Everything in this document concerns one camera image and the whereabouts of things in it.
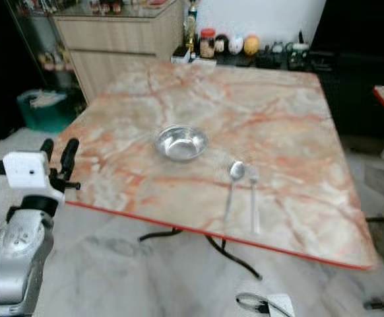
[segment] jar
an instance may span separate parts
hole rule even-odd
[[[121,5],[119,2],[113,2],[113,12],[114,13],[120,13],[121,11]]]
[[[199,50],[201,57],[213,58],[214,57],[214,37],[216,31],[213,28],[204,28],[201,30],[201,41],[199,42]]]
[[[110,12],[110,5],[107,2],[101,4],[102,12],[108,14]]]
[[[100,13],[100,3],[98,2],[98,0],[90,1],[89,5],[91,6],[92,13],[94,13],[95,15]]]

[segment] metal bowl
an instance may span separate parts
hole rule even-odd
[[[206,135],[193,127],[174,125],[163,130],[155,142],[157,150],[177,162],[198,157],[207,147]]]

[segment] metal spoon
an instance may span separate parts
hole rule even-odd
[[[232,204],[234,184],[235,182],[240,180],[243,177],[243,175],[245,175],[244,163],[240,162],[239,160],[234,162],[229,168],[229,174],[230,174],[230,178],[232,179],[232,182],[230,183],[229,196],[227,197],[226,212],[224,213],[224,221],[227,221],[227,217],[230,213],[230,205]]]

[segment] gray floor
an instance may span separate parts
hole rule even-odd
[[[37,149],[45,136],[20,130],[0,142],[0,158],[13,149]],[[384,215],[384,161],[378,159],[384,142],[342,141],[364,213]],[[17,199],[0,177],[0,225]],[[196,234],[137,242],[138,236],[160,229],[67,206],[55,217],[55,248],[36,316],[256,316],[236,306],[234,295],[240,291],[286,293],[297,317],[384,316],[362,306],[384,297],[384,225],[370,225],[379,257],[369,272],[228,244],[264,275],[262,282]]]

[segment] metal fork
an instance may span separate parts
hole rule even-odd
[[[251,225],[255,234],[261,233],[259,226],[259,212],[257,205],[257,182],[259,180],[258,170],[254,166],[249,167],[249,180],[251,182]]]

